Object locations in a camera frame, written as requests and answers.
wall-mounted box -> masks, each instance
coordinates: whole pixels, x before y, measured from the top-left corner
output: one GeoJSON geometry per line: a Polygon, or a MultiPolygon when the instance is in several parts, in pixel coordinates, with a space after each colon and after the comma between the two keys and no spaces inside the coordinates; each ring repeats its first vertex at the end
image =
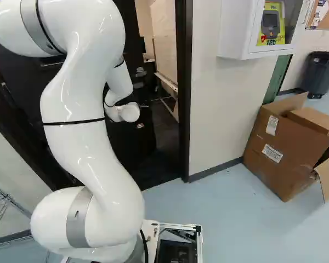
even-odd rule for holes
{"type": "Polygon", "coordinates": [[[222,0],[218,56],[292,54],[314,0],[222,0]]]}

gray baseboard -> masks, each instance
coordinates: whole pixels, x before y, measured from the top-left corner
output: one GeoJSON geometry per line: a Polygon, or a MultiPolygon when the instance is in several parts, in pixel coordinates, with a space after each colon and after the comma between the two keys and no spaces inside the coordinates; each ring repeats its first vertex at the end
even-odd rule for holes
{"type": "Polygon", "coordinates": [[[6,245],[12,241],[22,239],[22,238],[33,238],[30,230],[24,230],[15,234],[0,237],[0,245],[6,245]]]}
{"type": "Polygon", "coordinates": [[[197,174],[190,175],[189,176],[189,179],[188,179],[188,182],[194,182],[196,180],[205,178],[205,177],[207,177],[207,176],[209,176],[211,174],[215,174],[215,173],[217,173],[219,171],[222,171],[222,170],[224,170],[226,168],[235,166],[235,165],[237,165],[239,163],[242,163],[242,156],[241,157],[238,157],[238,158],[235,158],[233,160],[230,160],[230,161],[228,161],[226,163],[222,163],[222,164],[220,164],[218,166],[209,168],[209,169],[207,169],[205,171],[201,171],[201,172],[199,172],[197,174]]]}
{"type": "Polygon", "coordinates": [[[281,92],[278,92],[277,96],[290,94],[290,93],[302,93],[302,92],[304,92],[304,91],[302,91],[300,88],[294,88],[294,89],[288,89],[288,90],[283,90],[281,92]]]}

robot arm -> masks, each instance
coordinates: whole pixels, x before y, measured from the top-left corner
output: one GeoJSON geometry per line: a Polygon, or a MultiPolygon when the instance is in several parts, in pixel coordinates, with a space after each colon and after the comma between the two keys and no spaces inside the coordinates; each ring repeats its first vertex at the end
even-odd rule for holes
{"type": "Polygon", "coordinates": [[[112,0],[0,0],[0,43],[20,55],[66,60],[41,96],[49,147],[60,165],[87,188],[46,196],[33,212],[31,232],[56,253],[100,262],[124,262],[144,219],[141,192],[116,158],[106,113],[135,121],[137,105],[116,107],[132,92],[121,15],[112,0]]]}

aed device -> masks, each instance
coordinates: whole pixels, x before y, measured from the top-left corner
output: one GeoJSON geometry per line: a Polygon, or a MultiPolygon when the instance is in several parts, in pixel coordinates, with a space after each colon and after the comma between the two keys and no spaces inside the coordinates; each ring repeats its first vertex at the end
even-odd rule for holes
{"type": "Polygon", "coordinates": [[[285,5],[283,1],[266,2],[257,46],[285,44],[285,5]]]}

green door frame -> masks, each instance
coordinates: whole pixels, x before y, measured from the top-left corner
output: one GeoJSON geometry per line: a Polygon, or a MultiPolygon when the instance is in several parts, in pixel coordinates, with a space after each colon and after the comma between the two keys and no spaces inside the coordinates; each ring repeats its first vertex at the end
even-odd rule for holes
{"type": "Polygon", "coordinates": [[[275,100],[275,97],[283,84],[287,69],[289,68],[291,57],[292,55],[283,55],[278,57],[267,92],[265,93],[263,99],[263,104],[268,104],[275,100]]]}

